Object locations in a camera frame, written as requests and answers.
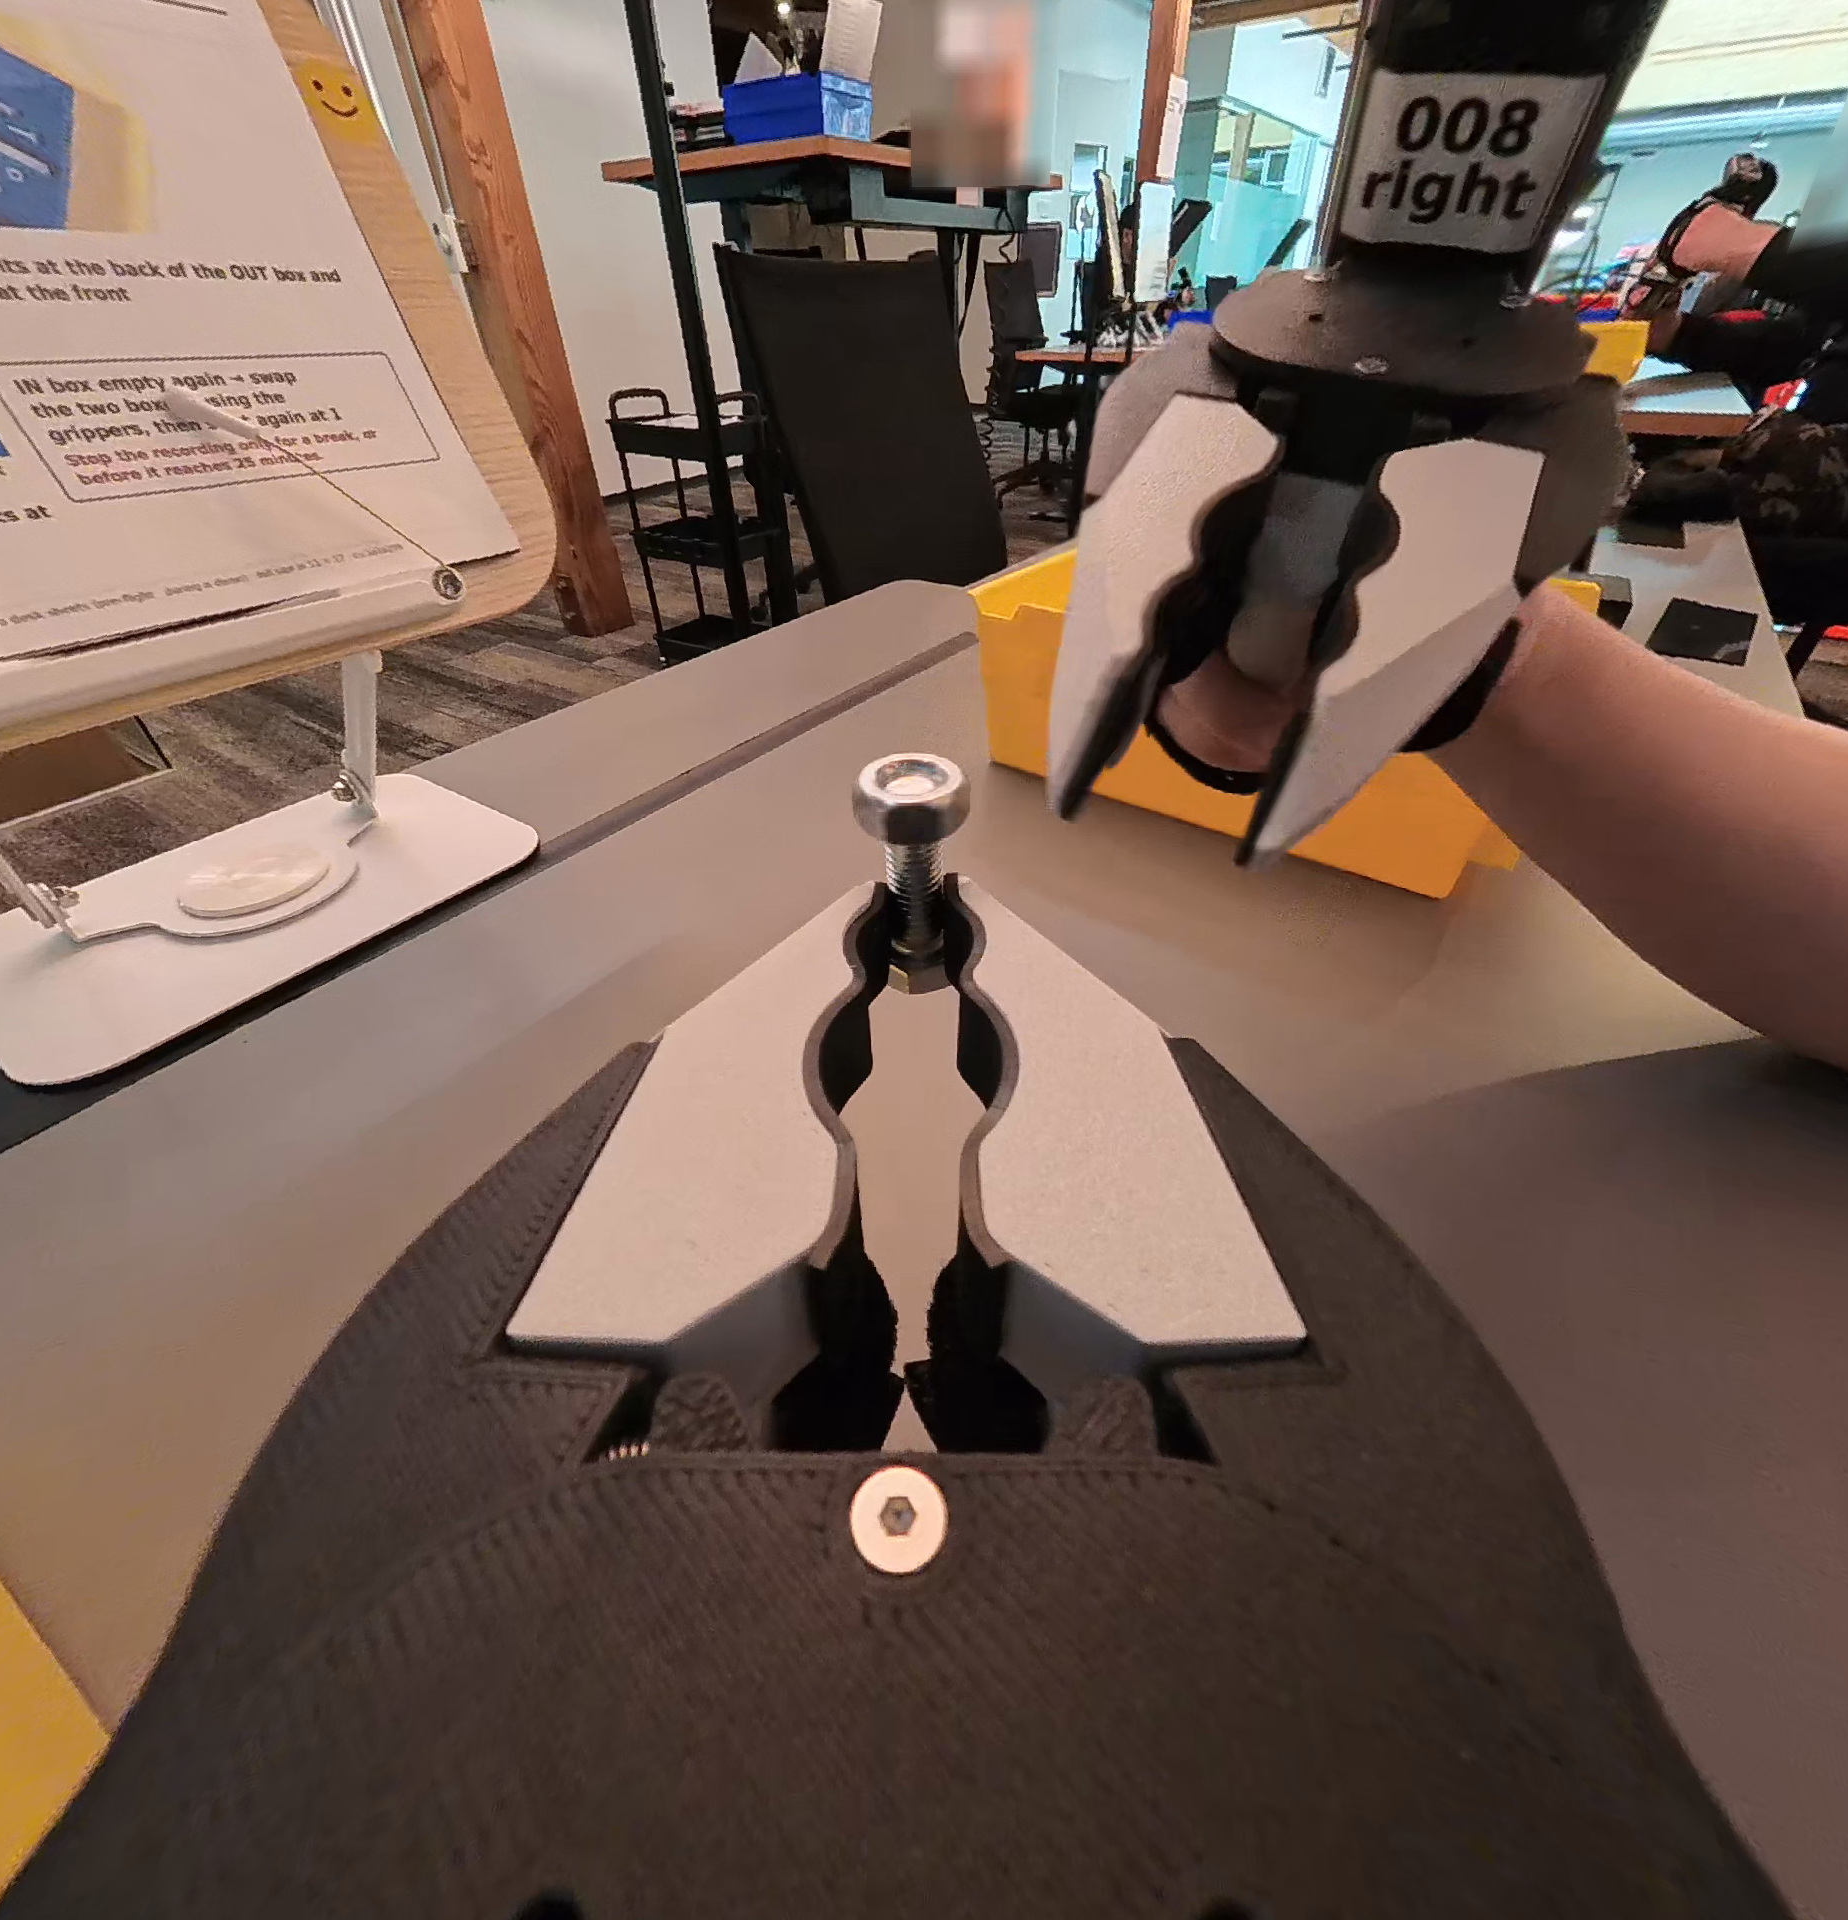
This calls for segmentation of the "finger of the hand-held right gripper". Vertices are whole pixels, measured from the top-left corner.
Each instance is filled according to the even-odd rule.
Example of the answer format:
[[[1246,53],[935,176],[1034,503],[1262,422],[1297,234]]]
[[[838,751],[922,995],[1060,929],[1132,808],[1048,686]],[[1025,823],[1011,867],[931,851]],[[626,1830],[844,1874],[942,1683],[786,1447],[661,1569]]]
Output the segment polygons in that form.
[[[1075,823],[1132,749],[1174,654],[1209,654],[1234,615],[1285,442],[1234,403],[1174,391],[1091,511],[1048,698],[1048,801]]]
[[[1522,585],[1542,453],[1435,442],[1380,465],[1315,612],[1309,708],[1268,751],[1246,867],[1322,830],[1491,654]]]

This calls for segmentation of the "black utility cart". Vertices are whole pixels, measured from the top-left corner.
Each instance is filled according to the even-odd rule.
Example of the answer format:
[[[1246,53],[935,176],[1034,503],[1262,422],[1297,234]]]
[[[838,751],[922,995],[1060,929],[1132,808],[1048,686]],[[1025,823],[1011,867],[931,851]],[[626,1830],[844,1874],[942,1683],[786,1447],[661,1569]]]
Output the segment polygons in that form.
[[[618,390],[603,422],[661,666],[786,626],[798,612],[794,518],[767,447],[767,406],[733,390],[709,434],[665,390]]]

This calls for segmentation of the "printed instruction sheet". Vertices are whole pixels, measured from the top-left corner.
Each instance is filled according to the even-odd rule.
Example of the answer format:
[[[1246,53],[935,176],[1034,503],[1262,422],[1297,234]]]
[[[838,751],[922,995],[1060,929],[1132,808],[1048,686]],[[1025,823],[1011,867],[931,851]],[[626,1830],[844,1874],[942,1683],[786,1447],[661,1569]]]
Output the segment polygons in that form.
[[[0,658],[511,547],[263,14],[0,0]]]

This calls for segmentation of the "blue storage bin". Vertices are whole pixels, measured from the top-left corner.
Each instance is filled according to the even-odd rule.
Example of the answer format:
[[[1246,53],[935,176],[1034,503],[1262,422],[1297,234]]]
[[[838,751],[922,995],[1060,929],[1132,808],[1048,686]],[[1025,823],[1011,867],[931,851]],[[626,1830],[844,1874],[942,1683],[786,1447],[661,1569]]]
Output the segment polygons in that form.
[[[767,84],[725,84],[717,88],[725,140],[798,140],[798,133],[844,133],[866,140],[866,84],[853,76],[767,76]]]

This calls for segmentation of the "steel hex bolt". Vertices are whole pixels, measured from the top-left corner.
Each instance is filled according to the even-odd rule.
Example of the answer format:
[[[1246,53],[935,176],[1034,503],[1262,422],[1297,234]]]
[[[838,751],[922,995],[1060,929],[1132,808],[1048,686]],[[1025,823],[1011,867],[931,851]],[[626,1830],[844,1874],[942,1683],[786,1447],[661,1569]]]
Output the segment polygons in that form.
[[[892,841],[892,990],[931,995],[942,990],[942,841]]]

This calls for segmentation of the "black slanted pole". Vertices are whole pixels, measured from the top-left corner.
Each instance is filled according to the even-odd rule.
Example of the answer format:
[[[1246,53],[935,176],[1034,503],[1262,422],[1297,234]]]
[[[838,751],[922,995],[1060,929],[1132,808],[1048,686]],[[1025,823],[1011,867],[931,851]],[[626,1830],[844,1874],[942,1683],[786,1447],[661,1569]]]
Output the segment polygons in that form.
[[[709,511],[676,511],[661,529],[633,529],[637,559],[673,559],[694,570],[717,570],[725,612],[694,612],[685,626],[661,626],[661,658],[709,658],[750,633],[794,615],[794,535],[786,535],[786,493],[767,447],[767,416],[757,391],[717,391],[710,345],[709,345],[709,303],[701,303],[701,260],[694,260],[694,217],[676,191],[676,149],[673,149],[673,84],[661,53],[652,0],[626,0],[626,42],[637,76],[637,116],[642,116],[642,158],[652,158],[652,197],[665,234],[665,279],[673,279],[673,319],[685,356],[685,416],[661,416],[633,430],[637,453],[665,453],[673,469],[701,469]]]

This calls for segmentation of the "black leaning panel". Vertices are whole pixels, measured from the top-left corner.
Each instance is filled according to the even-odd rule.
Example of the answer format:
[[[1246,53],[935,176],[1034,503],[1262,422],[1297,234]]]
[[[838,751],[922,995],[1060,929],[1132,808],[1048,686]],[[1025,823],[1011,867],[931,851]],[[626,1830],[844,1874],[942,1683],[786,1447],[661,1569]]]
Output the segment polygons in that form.
[[[985,585],[1003,518],[931,260],[767,260],[717,243],[717,296],[757,372],[815,585]]]

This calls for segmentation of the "wooden post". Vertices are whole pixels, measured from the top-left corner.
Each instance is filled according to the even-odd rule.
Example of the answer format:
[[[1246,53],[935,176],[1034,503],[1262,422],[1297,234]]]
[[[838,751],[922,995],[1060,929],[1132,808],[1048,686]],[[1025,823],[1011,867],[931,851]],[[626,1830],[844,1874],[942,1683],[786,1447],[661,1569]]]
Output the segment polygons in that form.
[[[595,493],[595,465],[532,217],[532,181],[490,45],[484,0],[398,0],[415,88],[432,132],[439,191],[468,237],[468,313],[523,447],[550,486],[550,594],[579,638],[633,626],[626,566]]]

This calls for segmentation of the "black office chair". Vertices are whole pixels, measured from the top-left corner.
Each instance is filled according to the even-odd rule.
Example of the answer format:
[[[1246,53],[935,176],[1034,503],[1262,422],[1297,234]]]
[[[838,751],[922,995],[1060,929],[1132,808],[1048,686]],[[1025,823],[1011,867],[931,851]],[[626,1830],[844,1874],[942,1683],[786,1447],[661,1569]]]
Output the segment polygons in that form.
[[[1083,430],[1083,379],[1034,365],[1025,356],[1048,345],[1037,326],[1037,288],[1025,260],[985,260],[985,326],[989,326],[989,365],[985,365],[985,422],[1019,430],[1019,469],[1000,478],[1000,493],[1037,486],[1053,493],[1075,465]]]

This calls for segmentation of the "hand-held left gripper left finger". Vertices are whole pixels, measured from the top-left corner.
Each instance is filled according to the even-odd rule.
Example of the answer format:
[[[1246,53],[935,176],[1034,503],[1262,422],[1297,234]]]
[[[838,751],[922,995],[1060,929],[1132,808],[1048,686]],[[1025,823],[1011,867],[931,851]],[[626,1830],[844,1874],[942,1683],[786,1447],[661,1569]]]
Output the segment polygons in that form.
[[[767,1413],[824,1356],[852,1282],[866,995],[892,986],[892,897],[862,880],[701,995],[642,1052],[579,1202],[501,1337],[532,1356],[618,1356],[717,1381]]]

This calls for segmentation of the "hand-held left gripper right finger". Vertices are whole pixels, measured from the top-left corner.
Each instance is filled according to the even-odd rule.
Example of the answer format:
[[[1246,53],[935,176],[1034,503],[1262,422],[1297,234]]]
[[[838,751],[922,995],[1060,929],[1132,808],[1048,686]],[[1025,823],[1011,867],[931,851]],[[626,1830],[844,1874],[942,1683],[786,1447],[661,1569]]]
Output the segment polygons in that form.
[[[1087,1381],[1297,1356],[1302,1318],[1174,1037],[975,880],[942,880],[942,955],[985,1114],[931,1287],[931,1413],[1053,1413]]]

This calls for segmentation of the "black pad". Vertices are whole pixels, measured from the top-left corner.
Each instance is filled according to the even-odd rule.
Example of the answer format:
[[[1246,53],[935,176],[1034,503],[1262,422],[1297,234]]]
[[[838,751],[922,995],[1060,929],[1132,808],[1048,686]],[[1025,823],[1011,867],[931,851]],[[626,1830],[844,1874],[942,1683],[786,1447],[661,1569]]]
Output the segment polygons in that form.
[[[1727,612],[1727,605],[1691,605],[1670,595],[1641,638],[1641,654],[1660,658],[1684,658],[1684,666],[1744,666],[1758,638],[1755,612]]]

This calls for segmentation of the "yellow divided plastic bin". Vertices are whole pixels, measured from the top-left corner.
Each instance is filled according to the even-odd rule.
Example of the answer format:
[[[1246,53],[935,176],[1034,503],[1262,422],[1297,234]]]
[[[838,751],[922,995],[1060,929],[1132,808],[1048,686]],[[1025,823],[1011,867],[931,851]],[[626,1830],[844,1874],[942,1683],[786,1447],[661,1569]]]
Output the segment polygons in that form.
[[[0,1590],[0,1893],[70,1813],[105,1731],[39,1630]]]

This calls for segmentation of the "wooden desk with teal frame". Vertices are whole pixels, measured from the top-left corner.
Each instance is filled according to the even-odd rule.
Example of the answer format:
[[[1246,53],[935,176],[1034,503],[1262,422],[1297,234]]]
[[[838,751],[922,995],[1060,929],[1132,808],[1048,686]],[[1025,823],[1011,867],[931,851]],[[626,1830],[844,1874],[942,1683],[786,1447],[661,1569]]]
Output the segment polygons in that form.
[[[912,176],[912,149],[892,140],[852,140],[852,133],[786,133],[786,140],[717,140],[685,149],[676,197],[717,214],[717,237],[733,250],[757,250],[763,207],[798,207],[805,227],[852,227],[852,234],[942,234],[942,260],[959,237],[1011,237],[1025,234],[1025,207],[1037,191],[1060,191],[1060,176],[1000,181],[1000,191],[922,191]]]

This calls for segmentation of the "wooden office desk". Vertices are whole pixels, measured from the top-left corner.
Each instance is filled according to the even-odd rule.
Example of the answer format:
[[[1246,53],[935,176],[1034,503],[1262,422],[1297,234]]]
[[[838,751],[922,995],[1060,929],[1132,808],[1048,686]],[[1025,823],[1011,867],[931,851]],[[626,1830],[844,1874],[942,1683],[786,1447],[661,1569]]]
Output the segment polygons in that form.
[[[1019,345],[1011,372],[1060,372],[1063,390],[1083,390],[1083,430],[1075,430],[1075,465],[1087,465],[1091,442],[1091,416],[1101,416],[1101,390],[1120,379],[1132,361],[1149,361],[1160,343],[1138,345]]]

